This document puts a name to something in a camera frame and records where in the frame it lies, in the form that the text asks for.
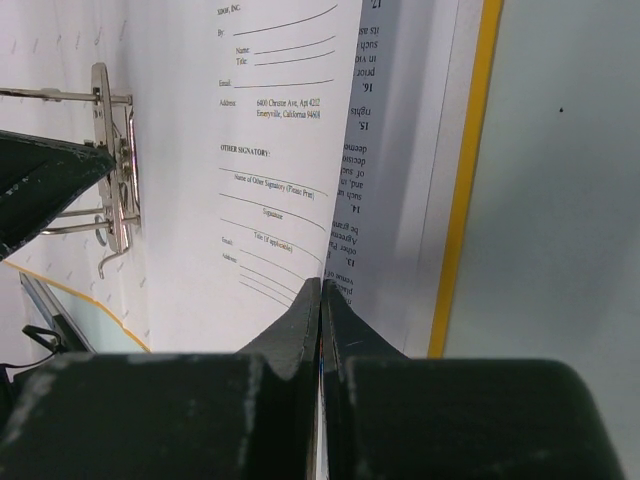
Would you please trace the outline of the yellow ring binder folder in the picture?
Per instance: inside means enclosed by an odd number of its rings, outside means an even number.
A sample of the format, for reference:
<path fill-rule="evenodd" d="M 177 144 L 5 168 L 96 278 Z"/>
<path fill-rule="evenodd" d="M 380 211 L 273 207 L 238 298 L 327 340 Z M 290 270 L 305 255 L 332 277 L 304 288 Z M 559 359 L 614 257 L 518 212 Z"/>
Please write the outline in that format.
<path fill-rule="evenodd" d="M 5 1 L 1 5 L 1 90 L 57 89 L 88 93 L 91 67 L 107 66 L 113 94 L 133 97 L 128 34 L 133 1 Z M 483 3 L 461 150 L 445 240 L 440 283 L 426 355 L 444 346 L 454 287 L 453 246 L 461 239 L 475 172 L 471 139 L 479 133 L 502 3 Z M 135 105 L 133 97 L 137 149 Z M 1 94 L 1 133 L 17 132 L 74 143 L 93 139 L 92 108 L 76 101 L 45 102 Z M 23 274 L 48 285 L 99 352 L 155 352 L 149 345 L 146 238 L 139 160 L 141 223 L 131 229 L 130 250 L 98 263 L 109 249 L 93 231 L 38 236 L 4 259 Z"/>

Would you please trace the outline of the printed paper sheet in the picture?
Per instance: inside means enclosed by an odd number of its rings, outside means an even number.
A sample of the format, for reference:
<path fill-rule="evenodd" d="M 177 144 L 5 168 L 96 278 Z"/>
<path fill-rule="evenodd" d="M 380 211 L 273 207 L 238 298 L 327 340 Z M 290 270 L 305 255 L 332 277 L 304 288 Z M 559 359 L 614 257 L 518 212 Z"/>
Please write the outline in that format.
<path fill-rule="evenodd" d="M 357 1 L 133 1 L 149 345 L 233 351 L 322 274 Z"/>
<path fill-rule="evenodd" d="M 426 355 L 480 1 L 367 1 L 325 267 L 396 349 Z"/>

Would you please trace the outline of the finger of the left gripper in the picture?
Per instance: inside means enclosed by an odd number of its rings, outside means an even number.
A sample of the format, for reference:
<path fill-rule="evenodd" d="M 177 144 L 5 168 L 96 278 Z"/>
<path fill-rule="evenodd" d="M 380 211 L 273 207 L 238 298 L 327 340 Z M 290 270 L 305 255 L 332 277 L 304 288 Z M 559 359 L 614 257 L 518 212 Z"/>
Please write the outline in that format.
<path fill-rule="evenodd" d="M 104 148 L 1 133 L 1 258 L 21 249 L 116 167 Z"/>

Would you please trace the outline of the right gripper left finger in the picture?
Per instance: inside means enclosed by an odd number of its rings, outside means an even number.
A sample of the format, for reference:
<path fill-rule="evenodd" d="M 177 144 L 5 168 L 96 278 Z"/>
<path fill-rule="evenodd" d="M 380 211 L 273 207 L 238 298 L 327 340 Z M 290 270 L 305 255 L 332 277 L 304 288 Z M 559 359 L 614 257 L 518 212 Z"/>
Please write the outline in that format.
<path fill-rule="evenodd" d="M 304 281 L 293 303 L 238 354 L 262 355 L 282 380 L 291 380 L 316 357 L 320 316 L 320 278 Z"/>

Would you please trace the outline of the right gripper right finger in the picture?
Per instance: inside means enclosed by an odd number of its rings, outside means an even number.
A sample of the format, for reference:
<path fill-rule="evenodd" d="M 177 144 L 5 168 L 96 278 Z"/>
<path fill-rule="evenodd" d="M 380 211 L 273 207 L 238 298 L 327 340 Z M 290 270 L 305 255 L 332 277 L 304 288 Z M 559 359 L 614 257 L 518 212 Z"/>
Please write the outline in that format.
<path fill-rule="evenodd" d="M 355 313 L 333 280 L 322 285 L 321 323 L 325 390 L 338 387 L 351 357 L 408 359 Z"/>

